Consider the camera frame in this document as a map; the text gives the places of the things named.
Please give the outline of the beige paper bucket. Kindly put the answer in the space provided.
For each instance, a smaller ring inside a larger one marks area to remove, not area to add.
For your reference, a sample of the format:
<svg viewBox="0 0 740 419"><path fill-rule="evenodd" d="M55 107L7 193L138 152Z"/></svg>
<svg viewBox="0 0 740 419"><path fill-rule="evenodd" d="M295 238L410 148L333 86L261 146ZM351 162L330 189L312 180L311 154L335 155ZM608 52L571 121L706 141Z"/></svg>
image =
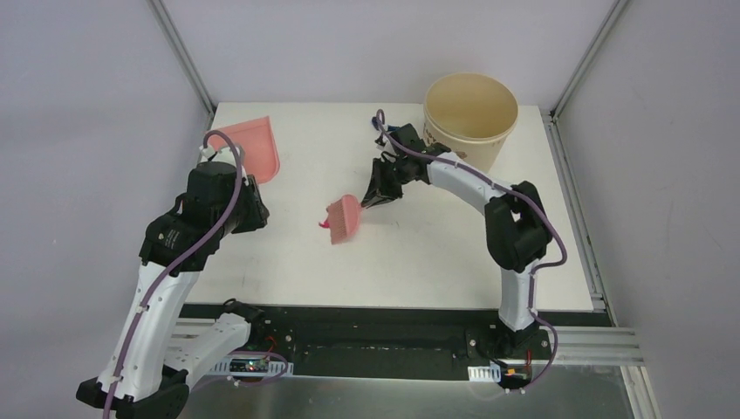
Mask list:
<svg viewBox="0 0 740 419"><path fill-rule="evenodd" d="M510 89L473 72L439 78L427 90L422 108L422 139L443 144L483 172L491 169L518 120Z"/></svg>

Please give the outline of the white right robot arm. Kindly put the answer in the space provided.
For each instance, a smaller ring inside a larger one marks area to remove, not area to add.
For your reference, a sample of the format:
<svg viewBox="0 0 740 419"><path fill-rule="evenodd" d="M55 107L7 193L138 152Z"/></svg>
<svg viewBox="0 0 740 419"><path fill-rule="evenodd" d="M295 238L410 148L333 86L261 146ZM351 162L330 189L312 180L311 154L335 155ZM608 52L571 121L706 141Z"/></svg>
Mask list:
<svg viewBox="0 0 740 419"><path fill-rule="evenodd" d="M518 357L538 330L530 275L553 239L537 188L530 182L493 182L447 146L424 143L410 124L387 127L377 117L372 124L380 133L376 144L382 152L373 160L361 207L390 203L402 197L403 185L424 182L477 210L484 219L488 252L502 274L494 342L500 354Z"/></svg>

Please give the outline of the pink dustpan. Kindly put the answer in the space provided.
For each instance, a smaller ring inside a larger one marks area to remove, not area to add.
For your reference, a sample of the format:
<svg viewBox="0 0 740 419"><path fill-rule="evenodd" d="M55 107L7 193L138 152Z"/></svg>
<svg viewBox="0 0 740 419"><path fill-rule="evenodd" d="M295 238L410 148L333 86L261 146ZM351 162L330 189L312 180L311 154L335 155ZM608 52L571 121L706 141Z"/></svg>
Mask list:
<svg viewBox="0 0 740 419"><path fill-rule="evenodd" d="M226 134L235 145L243 148L243 165L247 174L253 175L258 184L270 182L278 174L280 161L268 116L219 127L217 131ZM212 135L209 145L218 149L228 144L220 136Z"/></svg>

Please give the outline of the pink hand brush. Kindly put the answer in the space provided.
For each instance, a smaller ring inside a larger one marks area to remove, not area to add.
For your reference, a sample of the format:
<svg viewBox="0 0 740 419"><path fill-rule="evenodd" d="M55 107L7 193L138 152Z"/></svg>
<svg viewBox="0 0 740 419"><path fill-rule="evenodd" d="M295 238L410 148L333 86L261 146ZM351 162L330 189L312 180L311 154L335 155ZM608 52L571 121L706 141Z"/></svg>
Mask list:
<svg viewBox="0 0 740 419"><path fill-rule="evenodd" d="M339 200L326 207L329 218L330 243L343 244L351 239L360 227L362 207L354 195L343 195Z"/></svg>

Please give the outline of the blue paper scrap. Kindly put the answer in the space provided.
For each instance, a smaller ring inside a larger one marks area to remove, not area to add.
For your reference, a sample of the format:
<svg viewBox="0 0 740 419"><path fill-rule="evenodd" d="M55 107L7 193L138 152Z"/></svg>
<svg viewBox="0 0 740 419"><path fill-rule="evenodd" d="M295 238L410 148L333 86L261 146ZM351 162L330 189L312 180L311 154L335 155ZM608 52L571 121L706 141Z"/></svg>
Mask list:
<svg viewBox="0 0 740 419"><path fill-rule="evenodd" d="M371 119L371 124L372 124L373 128L374 128L374 129L375 129L376 131L380 131L380 122L379 122L379 120L378 120L378 118L377 118L377 117L375 117L375 116L374 116L374 117L373 117L373 118ZM395 131L395 130L399 129L399 127L398 127L398 126L393 126L393 125L388 125L388 124L386 124L386 125L384 126L384 129L385 129L386 131L388 131L388 132L393 132L393 131Z"/></svg>

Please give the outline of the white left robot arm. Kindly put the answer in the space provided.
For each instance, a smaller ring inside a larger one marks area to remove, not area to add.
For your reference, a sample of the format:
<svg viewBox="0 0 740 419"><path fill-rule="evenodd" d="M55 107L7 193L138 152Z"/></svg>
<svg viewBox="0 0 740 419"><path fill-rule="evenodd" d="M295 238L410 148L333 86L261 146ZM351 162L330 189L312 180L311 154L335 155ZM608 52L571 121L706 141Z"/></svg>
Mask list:
<svg viewBox="0 0 740 419"><path fill-rule="evenodd" d="M231 351L259 351L261 310L232 301L206 331L168 351L182 307L229 234L262 229L269 212L256 181L233 163L206 161L188 174L174 207L151 222L140 248L134 301L107 366L83 381L78 401L119 418L176 418L194 385Z"/></svg>

